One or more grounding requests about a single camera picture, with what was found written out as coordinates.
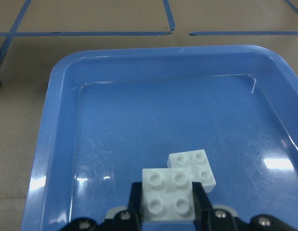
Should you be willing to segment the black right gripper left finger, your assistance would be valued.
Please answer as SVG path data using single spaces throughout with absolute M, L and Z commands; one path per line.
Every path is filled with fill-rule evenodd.
M 137 217 L 138 230 L 142 230 L 143 222 L 143 189 L 142 182 L 133 182 L 131 185 L 128 201 L 128 210 L 135 213 Z

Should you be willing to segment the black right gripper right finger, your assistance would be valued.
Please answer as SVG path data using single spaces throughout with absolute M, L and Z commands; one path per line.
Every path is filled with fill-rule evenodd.
M 213 209 L 213 206 L 200 182 L 192 182 L 192 192 L 195 209 L 195 229 L 197 231 L 208 231 L 209 212 Z

